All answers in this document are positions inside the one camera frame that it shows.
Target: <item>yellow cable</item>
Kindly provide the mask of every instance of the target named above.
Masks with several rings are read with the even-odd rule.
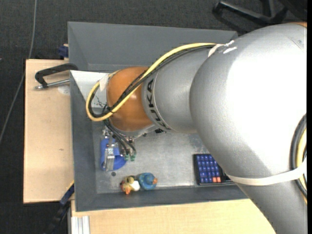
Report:
[[[306,144],[307,144],[307,128],[302,133],[302,135],[300,137],[300,141],[299,141],[298,147],[297,147],[297,157],[296,157],[296,166],[297,167],[302,164],[302,159],[303,159],[303,156],[304,156],[304,150],[305,150]],[[301,184],[303,185],[303,187],[305,189],[307,189],[306,183],[304,182],[303,175],[299,178],[299,180],[300,180]],[[303,198],[304,198],[304,201],[307,204],[308,200],[304,196],[303,196]]]
[[[183,46],[180,46],[180,47],[177,47],[169,52],[167,52],[166,54],[164,54],[163,56],[161,56],[156,62],[154,62],[147,70],[146,72],[144,73],[144,75],[140,78],[140,80],[142,80],[144,77],[146,77],[149,73],[151,73],[155,68],[158,67],[158,65],[160,65],[165,59],[169,58],[170,56],[178,53],[178,52],[181,52],[183,50],[187,50],[187,49],[190,49],[190,48],[196,48],[196,47],[201,47],[201,46],[210,46],[210,45],[215,45],[215,43],[191,43],[191,44],[186,44],[186,45],[183,45]],[[97,82],[93,88],[91,89],[90,93],[89,93],[89,96],[87,98],[87,101],[86,101],[86,112],[87,112],[87,115],[88,117],[93,120],[93,121],[102,121],[102,120],[105,120],[107,118],[109,118],[113,113],[115,113],[129,98],[130,96],[139,88],[136,87],[132,92],[130,92],[111,112],[107,113],[106,115],[102,116],[102,117],[93,117],[89,111],[89,102],[90,102],[90,98],[91,98],[91,95],[92,93],[98,88],[99,86],[99,82]]]

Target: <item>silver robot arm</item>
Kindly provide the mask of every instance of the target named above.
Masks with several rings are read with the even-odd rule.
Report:
[[[307,108],[307,28],[265,27],[171,61],[144,82],[144,110],[167,132],[198,133],[232,176],[292,169],[290,146]],[[294,181],[238,184],[278,234],[307,233],[307,205]]]

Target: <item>calculator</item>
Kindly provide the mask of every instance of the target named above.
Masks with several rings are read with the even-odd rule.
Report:
[[[221,185],[233,182],[223,172],[211,154],[194,155],[195,176],[198,185]]]

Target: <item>blue object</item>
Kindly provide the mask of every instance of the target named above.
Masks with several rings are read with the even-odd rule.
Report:
[[[157,182],[154,183],[155,179],[156,178],[152,173],[142,173],[138,177],[138,182],[139,182],[141,188],[149,191],[149,190],[152,190],[155,188],[155,186],[157,184]]]
[[[105,171],[106,169],[104,169],[102,167],[102,164],[104,162],[104,159],[105,159],[105,149],[108,148],[108,143],[109,143],[109,138],[104,138],[101,143],[100,143],[100,151],[101,151],[101,157],[100,157],[100,168]],[[114,150],[114,155],[115,155],[115,160],[114,160],[114,167],[113,167],[113,171],[114,170],[117,170],[121,167],[123,167],[125,164],[126,164],[126,160],[124,159],[123,156],[120,155],[120,152],[119,152],[119,147],[114,147],[113,148]]]
[[[58,54],[61,57],[68,57],[68,47],[63,45],[60,48],[58,48]]]
[[[194,155],[194,167],[199,185],[229,182],[211,154]]]

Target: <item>white strap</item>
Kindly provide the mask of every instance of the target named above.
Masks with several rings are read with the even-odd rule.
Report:
[[[305,158],[300,166],[296,169],[264,178],[243,178],[227,175],[233,182],[244,185],[273,185],[281,182],[295,180],[300,178],[307,168],[307,158]]]

